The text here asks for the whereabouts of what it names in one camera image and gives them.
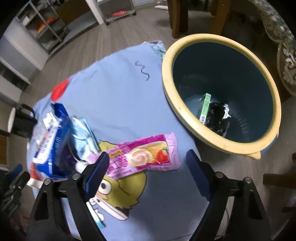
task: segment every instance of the metal bolt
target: metal bolt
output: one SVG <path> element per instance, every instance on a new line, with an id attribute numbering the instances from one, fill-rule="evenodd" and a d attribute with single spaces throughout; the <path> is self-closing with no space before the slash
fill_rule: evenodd
<path id="1" fill-rule="evenodd" d="M 252 183 L 252 179 L 251 179 L 250 177 L 246 177 L 244 180 L 245 180 L 247 183 Z"/>
<path id="2" fill-rule="evenodd" d="M 78 178 L 80 178 L 80 174 L 79 174 L 79 173 L 76 173 L 76 174 L 74 174 L 74 175 L 72 176 L 72 178 L 73 178 L 74 180 L 77 180 Z"/>
<path id="3" fill-rule="evenodd" d="M 216 172 L 215 175 L 216 175 L 216 177 L 218 177 L 218 178 L 222 178 L 222 177 L 224 177 L 224 174 L 223 174 L 222 172 Z"/>
<path id="4" fill-rule="evenodd" d="M 45 179 L 44 184 L 45 184 L 45 185 L 48 185 L 48 184 L 50 184 L 50 182 L 51 182 L 51 179 L 48 178 L 48 179 Z"/>

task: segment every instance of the mug handle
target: mug handle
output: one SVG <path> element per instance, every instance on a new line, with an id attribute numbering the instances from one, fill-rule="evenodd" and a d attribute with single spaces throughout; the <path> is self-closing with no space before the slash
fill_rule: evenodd
<path id="1" fill-rule="evenodd" d="M 21 104 L 19 107 L 19 110 L 21 111 L 22 109 L 26 109 L 28 111 L 30 111 L 33 114 L 33 117 L 35 118 L 35 111 L 28 105 L 26 104 Z"/>

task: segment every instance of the white power strip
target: white power strip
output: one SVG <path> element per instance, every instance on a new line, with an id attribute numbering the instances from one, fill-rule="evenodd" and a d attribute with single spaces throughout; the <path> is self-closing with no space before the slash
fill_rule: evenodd
<path id="1" fill-rule="evenodd" d="M 163 5 L 157 5 L 155 6 L 156 9 L 163 9 L 163 10 L 167 10 L 168 7 L 167 6 L 163 6 Z"/>

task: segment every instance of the strawberry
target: strawberry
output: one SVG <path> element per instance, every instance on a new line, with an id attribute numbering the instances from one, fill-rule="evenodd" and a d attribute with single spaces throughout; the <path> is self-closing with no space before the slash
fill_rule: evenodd
<path id="1" fill-rule="evenodd" d="M 159 163 L 165 163 L 168 161 L 168 148 L 164 147 L 160 151 L 157 152 L 156 161 Z"/>

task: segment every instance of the barcode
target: barcode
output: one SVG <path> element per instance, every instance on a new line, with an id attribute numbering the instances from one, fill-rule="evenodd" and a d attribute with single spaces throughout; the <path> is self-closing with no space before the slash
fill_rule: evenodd
<path id="1" fill-rule="evenodd" d="M 205 116 L 204 116 L 204 115 L 202 115 L 202 116 L 200 117 L 200 122 L 203 123 L 203 124 L 205 124 Z"/>

